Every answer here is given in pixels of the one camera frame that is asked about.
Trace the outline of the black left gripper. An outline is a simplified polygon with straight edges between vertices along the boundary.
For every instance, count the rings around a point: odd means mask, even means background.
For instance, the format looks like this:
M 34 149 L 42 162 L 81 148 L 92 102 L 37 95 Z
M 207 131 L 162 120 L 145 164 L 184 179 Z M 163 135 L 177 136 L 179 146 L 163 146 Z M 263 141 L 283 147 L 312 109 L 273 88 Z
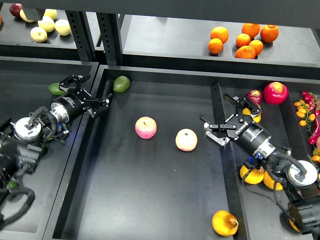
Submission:
M 97 98 L 92 97 L 81 87 L 90 77 L 90 74 L 85 76 L 71 74 L 59 83 L 58 88 L 64 93 L 51 103 L 51 114 L 58 123 L 69 123 L 85 111 L 92 118 L 97 118 L 109 109 L 112 93 L 105 98 Z

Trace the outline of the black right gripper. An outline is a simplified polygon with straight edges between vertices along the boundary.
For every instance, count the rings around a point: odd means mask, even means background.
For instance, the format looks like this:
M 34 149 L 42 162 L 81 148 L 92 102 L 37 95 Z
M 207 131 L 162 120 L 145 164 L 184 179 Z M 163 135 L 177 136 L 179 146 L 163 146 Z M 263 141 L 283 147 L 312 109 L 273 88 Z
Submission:
M 232 140 L 249 156 L 260 154 L 267 159 L 276 147 L 270 143 L 271 134 L 253 120 L 259 115 L 257 104 L 247 97 L 231 97 L 227 93 L 223 98 L 234 106 L 235 113 L 224 124 L 213 124 L 201 114 L 199 119 L 203 122 L 205 138 L 221 149 Z M 244 108 L 249 108 L 252 116 L 243 115 Z

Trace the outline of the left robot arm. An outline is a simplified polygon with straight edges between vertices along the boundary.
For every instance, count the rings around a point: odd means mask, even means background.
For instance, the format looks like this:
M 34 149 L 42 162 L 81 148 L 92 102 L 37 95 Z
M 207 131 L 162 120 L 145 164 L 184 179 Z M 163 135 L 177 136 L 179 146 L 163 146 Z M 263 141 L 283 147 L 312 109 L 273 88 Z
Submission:
M 90 77 L 71 74 L 60 83 L 51 84 L 48 89 L 57 97 L 50 108 L 40 106 L 16 122 L 7 119 L 0 124 L 0 202 L 26 196 L 25 203 L 15 214 L 0 216 L 2 229 L 26 214 L 35 200 L 35 192 L 25 187 L 22 180 L 24 175 L 35 172 L 47 150 L 46 142 L 66 140 L 72 122 L 85 112 L 97 118 L 109 109 L 112 93 L 98 98 L 82 88 Z

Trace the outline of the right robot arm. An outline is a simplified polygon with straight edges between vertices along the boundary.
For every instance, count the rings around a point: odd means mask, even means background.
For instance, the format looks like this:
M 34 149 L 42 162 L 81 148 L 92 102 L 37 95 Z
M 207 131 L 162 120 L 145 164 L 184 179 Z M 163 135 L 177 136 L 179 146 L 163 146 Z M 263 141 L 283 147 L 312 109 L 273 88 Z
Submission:
M 263 168 L 274 184 L 281 184 L 289 200 L 283 212 L 301 234 L 320 234 L 320 195 L 317 168 L 309 161 L 297 160 L 291 150 L 276 147 L 270 142 L 271 134 L 255 118 L 261 113 L 259 105 L 249 98 L 223 98 L 231 103 L 235 112 L 223 124 L 212 124 L 201 115 L 205 137 L 222 148 L 232 141 L 248 159 L 244 162 L 247 171 L 241 177 L 245 181 L 254 170 Z

